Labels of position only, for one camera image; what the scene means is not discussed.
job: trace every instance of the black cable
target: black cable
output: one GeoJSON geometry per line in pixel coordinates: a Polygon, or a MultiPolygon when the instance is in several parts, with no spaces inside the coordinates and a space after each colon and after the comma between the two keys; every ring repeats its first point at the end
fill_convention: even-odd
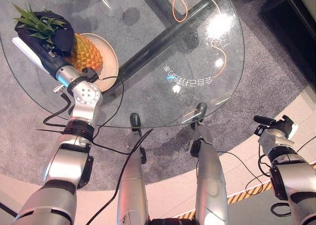
{"type": "Polygon", "coordinates": [[[126,167],[126,165],[128,163],[128,160],[130,159],[132,154],[139,148],[140,144],[145,140],[145,138],[151,133],[151,131],[153,131],[153,129],[150,129],[146,133],[144,133],[143,136],[140,137],[140,139],[135,144],[134,148],[129,153],[129,155],[128,155],[128,157],[127,157],[127,159],[126,159],[126,161],[125,161],[125,163],[123,165],[123,168],[122,168],[122,170],[120,172],[120,175],[119,175],[119,178],[118,178],[118,183],[117,183],[117,186],[116,186],[116,189],[115,189],[113,197],[101,209],[99,209],[99,211],[96,212],[95,215],[92,216],[92,218],[90,218],[90,220],[86,223],[86,225],[91,224],[91,222],[115,199],[115,197],[116,197],[116,195],[117,195],[117,193],[119,191],[119,184],[120,184],[120,181],[122,179],[123,172],[124,172],[125,167],[126,167]]]}
{"type": "Polygon", "coordinates": [[[261,171],[261,173],[266,176],[266,177],[269,177],[270,178],[270,175],[268,175],[267,173],[265,173],[262,168],[261,168],[261,159],[265,156],[265,154],[261,155],[259,158],[258,158],[258,167],[259,167],[259,170],[261,171]]]}
{"type": "Polygon", "coordinates": [[[48,125],[48,126],[55,126],[55,127],[66,127],[66,125],[51,124],[51,123],[47,122],[48,120],[56,117],[57,115],[63,113],[64,111],[66,111],[69,108],[69,106],[71,105],[71,101],[65,93],[61,93],[60,96],[67,102],[67,105],[63,109],[61,109],[60,111],[57,111],[56,113],[54,113],[54,114],[48,116],[46,119],[44,119],[43,124],[48,125]]]}
{"type": "Polygon", "coordinates": [[[62,134],[63,132],[62,131],[57,131],[57,130],[39,130],[39,129],[35,129],[37,131],[47,131],[47,132],[54,132],[54,133],[60,133],[62,134]]]}
{"type": "Polygon", "coordinates": [[[105,146],[99,145],[99,144],[95,143],[94,141],[92,141],[92,143],[93,143],[94,145],[96,145],[97,147],[101,147],[101,148],[104,148],[104,149],[108,149],[108,150],[110,150],[110,151],[117,152],[117,153],[119,153],[119,154],[129,155],[129,153],[127,153],[127,152],[117,151],[117,150],[115,150],[115,149],[112,149],[112,148],[109,148],[109,147],[105,147],[105,146]]]}
{"type": "Polygon", "coordinates": [[[277,217],[280,217],[280,218],[284,218],[284,217],[291,216],[291,212],[286,213],[286,214],[278,214],[278,213],[275,211],[275,208],[281,207],[281,206],[288,206],[288,207],[290,207],[288,203],[275,203],[275,204],[272,205],[271,208],[270,208],[271,213],[273,213],[274,215],[276,215],[277,217]]]}
{"type": "Polygon", "coordinates": [[[244,164],[244,162],[243,162],[239,157],[237,157],[235,154],[233,154],[233,153],[231,153],[231,152],[226,152],[226,151],[217,151],[217,152],[228,153],[228,154],[231,154],[231,155],[235,156],[235,157],[236,157],[238,160],[240,160],[240,162],[246,167],[246,169],[249,171],[249,173],[253,175],[254,179],[253,179],[252,181],[258,180],[258,181],[260,182],[261,186],[260,186],[260,189],[258,190],[257,193],[255,193],[255,194],[249,194],[248,191],[246,190],[246,193],[247,193],[247,194],[249,194],[249,195],[256,195],[256,194],[259,194],[259,193],[262,192],[262,190],[263,190],[263,185],[262,185],[262,181],[259,180],[259,177],[260,177],[260,176],[256,177],[256,176],[249,170],[249,168],[244,164]]]}
{"type": "Polygon", "coordinates": [[[306,144],[308,144],[310,141],[312,141],[315,138],[316,138],[316,136],[312,137],[310,140],[308,140],[306,143],[304,143],[304,145],[301,146],[296,152],[299,152],[306,144]]]}
{"type": "Polygon", "coordinates": [[[107,79],[109,79],[109,78],[116,78],[116,79],[118,79],[118,80],[122,83],[122,87],[123,87],[122,96],[121,96],[121,98],[120,98],[120,102],[119,102],[118,108],[117,108],[116,112],[114,113],[114,115],[112,115],[106,122],[104,122],[102,125],[99,126],[99,128],[98,128],[98,130],[97,130],[97,133],[94,135],[94,137],[93,137],[92,140],[94,140],[94,139],[98,136],[98,134],[100,133],[100,128],[103,127],[103,126],[105,126],[105,125],[117,114],[117,112],[119,111],[120,106],[121,106],[121,104],[122,104],[122,101],[123,101],[123,96],[124,96],[124,91],[125,91],[123,80],[122,80],[120,77],[118,77],[118,76],[106,77],[106,78],[99,79],[99,80],[107,80],[107,79]]]}
{"type": "MultiPolygon", "coordinates": [[[[260,158],[260,144],[259,144],[259,147],[258,147],[258,158],[260,158]]],[[[269,167],[269,168],[271,168],[271,166],[270,165],[268,165],[267,163],[265,163],[265,162],[261,162],[261,159],[260,159],[260,164],[265,164],[267,167],[269,167]]]]}

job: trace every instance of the glass tabletop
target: glass tabletop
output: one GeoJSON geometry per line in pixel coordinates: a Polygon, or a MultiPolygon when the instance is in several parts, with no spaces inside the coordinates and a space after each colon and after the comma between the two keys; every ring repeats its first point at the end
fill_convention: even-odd
{"type": "MultiPolygon", "coordinates": [[[[125,91],[121,107],[107,124],[130,127],[136,112],[142,127],[187,124],[200,102],[205,116],[234,93],[244,63],[239,19],[230,0],[2,0],[2,47],[16,80],[41,107],[56,112],[64,100],[52,90],[58,82],[35,66],[13,43],[17,36],[12,3],[33,11],[49,9],[67,19],[76,33],[94,33],[114,49],[125,91]]],[[[119,106],[122,85],[103,92],[98,123],[119,106]]],[[[60,116],[68,119],[69,112],[60,116]]]]}

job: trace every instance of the plate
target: plate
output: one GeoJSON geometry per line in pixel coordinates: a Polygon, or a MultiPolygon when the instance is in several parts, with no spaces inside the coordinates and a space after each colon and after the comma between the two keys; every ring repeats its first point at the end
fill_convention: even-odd
{"type": "MultiPolygon", "coordinates": [[[[96,71],[99,75],[99,79],[118,76],[119,73],[119,62],[118,57],[115,54],[112,46],[101,36],[92,33],[83,33],[82,36],[85,36],[90,40],[100,51],[100,54],[103,59],[103,67],[101,70],[96,71]]],[[[94,84],[99,88],[100,91],[106,91],[113,86],[116,78],[110,78],[107,80],[97,80],[94,84]]]]}

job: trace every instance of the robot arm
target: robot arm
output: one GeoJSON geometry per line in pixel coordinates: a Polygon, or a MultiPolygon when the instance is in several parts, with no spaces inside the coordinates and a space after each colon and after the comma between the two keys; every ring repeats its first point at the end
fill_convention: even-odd
{"type": "MultiPolygon", "coordinates": [[[[73,29],[68,22],[66,35],[70,37],[73,29]]],[[[89,155],[98,106],[102,103],[99,89],[87,81],[64,58],[68,49],[48,49],[42,40],[29,37],[28,30],[17,29],[19,38],[37,55],[44,69],[75,98],[75,107],[63,134],[58,138],[52,155],[43,173],[44,186],[36,191],[22,207],[14,225],[73,225],[75,221],[76,190],[85,186],[92,171],[93,157],[89,155]]]]}
{"type": "Polygon", "coordinates": [[[271,162],[270,177],[275,196],[288,202],[295,225],[311,225],[316,221],[316,173],[305,159],[294,150],[288,140],[292,120],[255,116],[261,123],[255,131],[258,142],[271,162]]]}

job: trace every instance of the yellow black striped tape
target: yellow black striped tape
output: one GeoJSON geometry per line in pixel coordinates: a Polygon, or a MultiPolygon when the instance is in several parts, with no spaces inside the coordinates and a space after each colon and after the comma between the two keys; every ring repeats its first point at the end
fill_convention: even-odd
{"type": "MultiPolygon", "coordinates": [[[[227,203],[230,205],[230,204],[234,204],[236,202],[239,202],[243,199],[246,199],[246,198],[249,198],[253,195],[256,195],[258,193],[261,193],[263,191],[267,191],[269,189],[272,188],[272,184],[271,184],[271,181],[268,181],[264,184],[260,184],[256,187],[253,187],[251,189],[248,189],[248,190],[245,190],[245,191],[241,191],[240,193],[238,194],[235,194],[235,195],[232,195],[230,197],[227,198],[227,203]]],[[[177,216],[177,218],[179,219],[193,219],[194,218],[194,215],[195,215],[196,211],[195,210],[192,210],[192,211],[189,211],[185,214],[181,214],[179,216],[177,216]]]]}

